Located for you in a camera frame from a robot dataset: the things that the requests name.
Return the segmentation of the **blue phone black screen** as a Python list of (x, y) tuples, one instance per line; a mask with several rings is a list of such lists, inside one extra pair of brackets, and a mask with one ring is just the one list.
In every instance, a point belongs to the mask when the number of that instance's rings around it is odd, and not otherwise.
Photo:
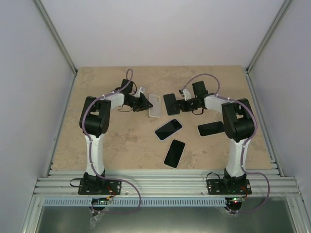
[(170, 107), (173, 105), (173, 101), (176, 100), (175, 94), (171, 93), (171, 94), (166, 94), (163, 96), (164, 102), (165, 102), (165, 107), (166, 107), (166, 111), (167, 111), (167, 115), (169, 116), (174, 116), (177, 114), (170, 114)]

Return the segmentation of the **white phone case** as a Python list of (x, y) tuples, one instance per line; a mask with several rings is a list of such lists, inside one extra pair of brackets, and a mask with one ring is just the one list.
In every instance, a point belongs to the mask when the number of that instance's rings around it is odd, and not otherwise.
[(156, 94), (149, 94), (149, 102), (153, 105), (149, 109), (149, 117), (155, 118), (162, 117), (161, 96)]

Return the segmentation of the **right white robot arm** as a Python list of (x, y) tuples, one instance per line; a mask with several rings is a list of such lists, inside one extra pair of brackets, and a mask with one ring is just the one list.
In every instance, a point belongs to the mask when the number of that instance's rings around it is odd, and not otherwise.
[(181, 100), (175, 94), (163, 96), (168, 115), (180, 112), (214, 110), (222, 114), (226, 136), (230, 139), (229, 160), (221, 179), (207, 179), (210, 194), (250, 194), (251, 186), (244, 169), (249, 142), (257, 130), (257, 123), (248, 99), (233, 100), (217, 93), (208, 93), (203, 81), (192, 85), (194, 97), (187, 89), (180, 90)]

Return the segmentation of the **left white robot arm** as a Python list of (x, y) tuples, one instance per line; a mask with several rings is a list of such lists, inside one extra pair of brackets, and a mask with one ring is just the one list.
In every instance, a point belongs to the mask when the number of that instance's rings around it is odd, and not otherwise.
[(104, 136), (109, 128), (110, 112), (124, 105), (134, 112), (145, 111), (153, 107), (144, 95), (145, 89), (138, 88), (131, 94), (135, 83), (124, 79), (121, 87), (100, 97), (86, 97), (79, 120), (87, 145), (87, 167), (78, 186), (78, 194), (119, 193), (120, 182), (105, 177), (103, 160)]

